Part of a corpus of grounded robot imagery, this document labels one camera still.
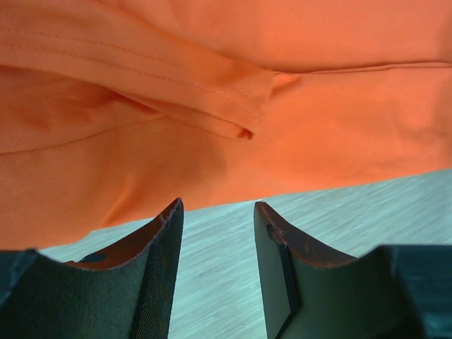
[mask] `gray floor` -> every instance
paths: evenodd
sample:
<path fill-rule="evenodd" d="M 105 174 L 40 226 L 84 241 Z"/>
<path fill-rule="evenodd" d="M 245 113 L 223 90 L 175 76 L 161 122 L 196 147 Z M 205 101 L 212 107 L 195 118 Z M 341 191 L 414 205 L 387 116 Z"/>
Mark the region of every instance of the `gray floor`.
<path fill-rule="evenodd" d="M 264 199 L 305 232 L 360 256 L 382 243 L 452 243 L 452 171 Z M 186 213 L 170 339 L 265 339 L 254 202 Z M 96 231 L 42 252 L 80 260 L 143 225 Z"/>

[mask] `orange fabric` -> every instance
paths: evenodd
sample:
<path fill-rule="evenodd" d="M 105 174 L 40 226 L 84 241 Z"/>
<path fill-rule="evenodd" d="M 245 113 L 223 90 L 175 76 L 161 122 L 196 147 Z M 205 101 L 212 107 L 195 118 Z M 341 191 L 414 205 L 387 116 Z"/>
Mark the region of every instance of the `orange fabric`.
<path fill-rule="evenodd" d="M 452 165 L 452 1 L 0 11 L 0 248 Z"/>

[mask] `stitched seam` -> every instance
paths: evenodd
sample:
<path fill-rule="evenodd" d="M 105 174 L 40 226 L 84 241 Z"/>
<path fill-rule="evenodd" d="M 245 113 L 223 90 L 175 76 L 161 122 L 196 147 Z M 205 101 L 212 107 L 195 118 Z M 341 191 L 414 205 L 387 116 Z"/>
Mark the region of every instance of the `stitched seam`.
<path fill-rule="evenodd" d="M 431 64 L 431 63 L 444 63 L 444 65 L 438 66 L 420 66 L 421 64 Z M 369 73 L 369 72 L 384 72 L 384 71 L 394 71 L 394 70 L 403 70 L 403 69 L 449 69 L 452 68 L 452 64 L 449 62 L 442 61 L 426 61 L 426 62 L 410 62 L 410 63 L 401 63 L 401 64 L 388 64 L 383 66 L 365 66 L 361 68 L 353 68 L 353 69 L 332 69 L 328 71 L 312 71 L 303 73 L 303 75 L 335 75 L 335 74 L 353 74 L 353 73 Z"/>
<path fill-rule="evenodd" d="M 1 26 L 0 26 L 0 31 L 17 32 L 17 33 L 22 33 L 22 34 L 26 34 L 26 35 L 48 36 L 48 37 L 53 37 L 55 39 L 60 39 L 60 40 L 70 40 L 70 41 L 82 42 L 82 43 L 87 43 L 87 44 L 97 44 L 99 46 L 104 46 L 104 47 L 109 47 L 109 48 L 113 48 L 113 49 L 118 49 L 120 51 L 127 52 L 129 54 L 132 54 L 132 55 L 135 55 L 135 56 L 138 56 L 138 57 L 142 57 L 142 58 L 145 58 L 145 59 L 157 61 L 157 62 L 160 62 L 162 64 L 167 64 L 167 65 L 176 67 L 176 68 L 179 69 L 179 71 L 181 71 L 181 72 L 183 72 L 185 74 L 192 75 L 192 76 L 197 76 L 197 77 L 201 78 L 204 81 L 210 82 L 209 79 L 207 79 L 205 76 L 203 76 L 203 75 L 201 75 L 201 74 L 199 74 L 197 72 L 187 71 L 187 70 L 181 69 L 178 65 L 173 64 L 171 62 L 168 62 L 168 61 L 165 61 L 165 60 L 161 60 L 161 59 L 156 58 L 156 57 L 151 56 L 151 55 L 146 55 L 146 54 L 143 54 L 143 53 L 135 52 L 135 51 L 132 51 L 132 50 L 124 48 L 124 47 L 116 46 L 114 44 L 107 44 L 107 43 L 99 42 L 99 41 L 96 41 L 96 40 L 81 39 L 81 38 L 77 38 L 77 37 L 66 37 L 66 36 L 63 36 L 63 35 L 57 35 L 57 34 L 52 34 L 52 33 L 42 32 L 42 31 L 35 32 L 35 31 L 29 31 L 29 30 L 19 30 L 19 29 L 13 29 L 13 28 L 4 28 L 4 27 L 1 27 Z M 245 91 L 243 91 L 240 87 L 231 86 L 231 88 L 236 90 L 238 93 L 242 94 L 247 99 L 252 100 L 252 98 L 249 96 L 249 94 L 246 93 Z"/>
<path fill-rule="evenodd" d="M 156 74 L 152 74 L 152 73 L 149 73 L 149 72 L 141 71 L 139 69 L 132 69 L 130 67 L 126 67 L 126 66 L 122 66 L 122 65 L 106 62 L 106 61 L 100 61 L 100 60 L 96 60 L 96 59 L 93 59 L 93 58 L 87 58 L 86 56 L 78 56 L 78 55 L 70 54 L 70 53 L 66 53 L 66 52 L 52 51 L 50 49 L 44 49 L 44 48 L 38 48 L 38 47 L 23 46 L 23 45 L 20 45 L 20 44 L 8 44 L 8 43 L 4 43 L 4 42 L 0 42 L 0 44 L 2 44 L 4 46 L 9 46 L 9 47 L 12 47 L 12 48 L 35 50 L 35 51 L 41 51 L 41 52 L 46 52 L 46 53 L 60 54 L 60 55 L 66 56 L 66 57 L 72 57 L 74 59 L 85 59 L 85 60 L 88 60 L 88 61 L 100 62 L 101 64 L 106 64 L 106 65 L 114 66 L 114 67 L 117 67 L 117 68 L 120 68 L 120 69 L 125 69 L 125 70 L 133 72 L 133 73 L 137 73 L 137 74 L 141 74 L 141 75 L 144 75 L 144 76 L 148 76 L 150 78 L 156 78 L 156 79 L 160 79 L 160 80 L 164 80 L 164 81 L 169 81 L 169 82 L 172 82 L 172 83 L 177 83 L 177 84 L 180 84 L 180 85 L 187 85 L 187 86 L 191 86 L 191 87 L 196 87 L 196 88 L 202 89 L 202 90 L 204 90 L 206 92 L 209 92 L 211 94 L 215 94 L 215 95 L 221 97 L 224 100 L 232 102 L 233 104 L 236 104 L 236 106 L 242 108 L 245 112 L 250 113 L 250 115 L 253 116 L 253 117 L 257 117 L 258 116 L 255 112 L 251 111 L 249 108 L 245 107 L 243 104 L 241 104 L 240 102 L 232 99 L 231 97 L 228 97 L 228 96 L 226 96 L 225 94 L 223 94 L 221 92 L 218 92 L 216 90 L 211 90 L 210 88 L 207 88 L 205 86 L 199 85 L 197 83 L 176 81 L 175 79 L 172 79 L 172 78 L 167 78 L 167 77 L 164 77 L 164 76 L 158 76 Z M 207 112 L 205 112 L 205 113 L 208 114 L 208 115 L 211 115 L 212 117 L 217 118 L 216 116 L 214 116 L 212 114 L 209 114 Z"/>
<path fill-rule="evenodd" d="M 126 122 L 125 124 L 120 124 L 120 125 L 117 125 L 117 126 L 113 126 L 113 127 L 110 127 L 109 129 L 105 129 L 103 131 L 99 131 L 97 133 L 90 134 L 89 136 L 83 136 L 81 138 L 77 138 L 77 139 L 74 139 L 74 140 L 71 140 L 71 141 L 64 141 L 63 143 L 55 143 L 53 145 L 47 145 L 47 146 L 38 147 L 38 148 L 29 148 L 29 149 L 26 149 L 26 150 L 14 150 L 12 152 L 0 152 L 0 156 L 2 156 L 2 155 L 10 155 L 10 154 L 18 154 L 18 153 L 25 153 L 25 152 L 34 152 L 36 150 L 46 150 L 48 148 L 55 148 L 55 147 L 59 147 L 59 146 L 69 145 L 71 143 L 77 143 L 77 142 L 83 141 L 85 139 L 93 138 L 93 137 L 99 136 L 101 134 L 113 131 L 115 129 L 120 129 L 120 128 L 125 127 L 125 126 L 130 126 L 130 125 L 134 125 L 134 124 L 146 124 L 148 122 L 155 121 L 157 119 L 163 119 L 163 118 L 164 117 L 156 117 L 156 118 L 153 117 L 153 118 L 149 118 L 149 119 L 141 120 L 141 121 Z"/>

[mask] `textured surface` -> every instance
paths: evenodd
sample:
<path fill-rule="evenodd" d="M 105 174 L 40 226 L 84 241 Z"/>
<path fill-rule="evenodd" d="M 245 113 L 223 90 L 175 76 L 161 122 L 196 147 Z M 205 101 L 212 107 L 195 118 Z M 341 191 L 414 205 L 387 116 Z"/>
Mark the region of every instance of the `textured surface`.
<path fill-rule="evenodd" d="M 353 258 L 267 203 L 254 215 L 268 339 L 452 338 L 452 246 L 388 244 Z"/>
<path fill-rule="evenodd" d="M 287 221 L 353 256 L 377 244 L 452 244 L 452 171 L 264 199 Z M 254 244 L 254 202 L 186 213 L 169 339 L 266 337 Z M 46 249 L 81 259 L 144 222 Z"/>
<path fill-rule="evenodd" d="M 32 249 L 0 251 L 0 337 L 167 338 L 183 217 L 177 199 L 95 252 L 101 261 L 62 264 Z"/>

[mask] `black plastic part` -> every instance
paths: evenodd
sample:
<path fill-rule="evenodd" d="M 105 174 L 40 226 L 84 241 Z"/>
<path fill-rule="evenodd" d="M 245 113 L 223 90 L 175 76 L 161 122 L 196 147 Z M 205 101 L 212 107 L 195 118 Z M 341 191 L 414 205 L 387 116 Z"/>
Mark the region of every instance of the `black plastic part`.
<path fill-rule="evenodd" d="M 266 203 L 254 223 L 268 339 L 452 338 L 452 246 L 379 246 L 354 258 Z"/>
<path fill-rule="evenodd" d="M 0 251 L 0 338 L 167 338 L 183 221 L 177 199 L 100 261 Z"/>

